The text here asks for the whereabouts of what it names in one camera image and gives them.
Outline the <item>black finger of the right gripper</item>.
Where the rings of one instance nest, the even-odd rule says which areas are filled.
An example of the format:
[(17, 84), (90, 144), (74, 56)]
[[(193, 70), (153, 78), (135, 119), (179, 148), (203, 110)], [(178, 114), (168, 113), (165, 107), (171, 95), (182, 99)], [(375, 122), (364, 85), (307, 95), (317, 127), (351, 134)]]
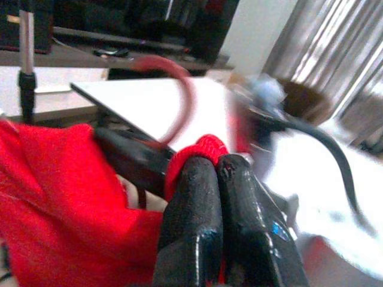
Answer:
[(94, 139), (117, 174), (137, 188), (165, 196), (165, 173), (174, 151), (153, 148), (150, 138), (131, 130), (94, 129)]

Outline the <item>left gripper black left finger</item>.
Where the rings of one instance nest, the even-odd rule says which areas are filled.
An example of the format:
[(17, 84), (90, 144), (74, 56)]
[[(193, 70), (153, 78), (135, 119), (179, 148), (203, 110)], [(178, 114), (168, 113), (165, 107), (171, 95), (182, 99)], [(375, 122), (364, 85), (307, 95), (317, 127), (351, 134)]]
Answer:
[(223, 247), (218, 179), (206, 158), (188, 159), (164, 213), (154, 287), (207, 287), (218, 282)]

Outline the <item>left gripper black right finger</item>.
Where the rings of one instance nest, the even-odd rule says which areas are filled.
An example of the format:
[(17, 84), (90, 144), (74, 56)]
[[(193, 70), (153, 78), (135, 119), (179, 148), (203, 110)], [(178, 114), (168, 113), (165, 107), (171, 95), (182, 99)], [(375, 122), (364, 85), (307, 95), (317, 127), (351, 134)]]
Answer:
[(282, 212), (240, 155), (219, 159), (226, 267), (232, 287), (309, 287)]

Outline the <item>red t-shirt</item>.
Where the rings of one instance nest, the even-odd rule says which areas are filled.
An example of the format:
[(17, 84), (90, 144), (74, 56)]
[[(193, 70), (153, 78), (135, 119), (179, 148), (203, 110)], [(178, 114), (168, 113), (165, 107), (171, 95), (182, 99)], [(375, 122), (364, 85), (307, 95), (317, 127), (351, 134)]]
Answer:
[(0, 239), (20, 287), (150, 284), (163, 215), (128, 202), (89, 125), (0, 121)]

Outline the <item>red plastic clothes hanger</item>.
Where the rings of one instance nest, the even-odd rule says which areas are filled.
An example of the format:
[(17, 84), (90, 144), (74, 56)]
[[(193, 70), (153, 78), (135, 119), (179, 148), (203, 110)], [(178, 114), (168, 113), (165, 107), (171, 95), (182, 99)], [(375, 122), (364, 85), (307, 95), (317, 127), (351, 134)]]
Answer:
[(176, 79), (179, 83), (181, 90), (181, 105), (180, 111), (174, 124), (170, 126), (167, 133), (158, 142), (149, 141), (147, 145), (152, 148), (162, 149), (167, 146), (178, 134), (182, 131), (187, 124), (194, 105), (195, 88), (192, 81), (189, 79), (189, 72), (182, 66), (178, 65), (174, 61), (171, 61), (165, 57), (157, 55), (149, 55), (136, 59), (133, 63), (133, 69), (139, 72), (147, 72), (153, 70), (159, 70), (166, 72), (172, 78)]

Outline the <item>black television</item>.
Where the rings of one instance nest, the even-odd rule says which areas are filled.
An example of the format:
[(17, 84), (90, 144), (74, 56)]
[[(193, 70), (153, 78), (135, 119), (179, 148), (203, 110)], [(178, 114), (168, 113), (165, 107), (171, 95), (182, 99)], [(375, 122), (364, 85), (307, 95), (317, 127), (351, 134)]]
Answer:
[(56, 35), (214, 63), (239, 0), (54, 0)]

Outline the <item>metal clothes rack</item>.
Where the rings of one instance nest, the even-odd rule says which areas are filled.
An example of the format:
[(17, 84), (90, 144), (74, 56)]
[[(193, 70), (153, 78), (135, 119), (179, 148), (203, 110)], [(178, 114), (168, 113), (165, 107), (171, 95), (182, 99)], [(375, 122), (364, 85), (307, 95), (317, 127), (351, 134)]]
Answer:
[(34, 73), (34, 2), (19, 0), (19, 89), (22, 120), (26, 124), (34, 122), (35, 88)]

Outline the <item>light grey curtain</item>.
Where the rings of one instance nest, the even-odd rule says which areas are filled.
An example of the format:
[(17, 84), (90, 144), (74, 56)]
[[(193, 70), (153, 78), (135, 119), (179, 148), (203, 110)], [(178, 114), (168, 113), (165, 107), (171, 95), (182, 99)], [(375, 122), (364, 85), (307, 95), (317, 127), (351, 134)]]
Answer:
[(333, 117), (353, 136), (383, 128), (383, 0), (298, 0), (263, 72), (292, 116)]

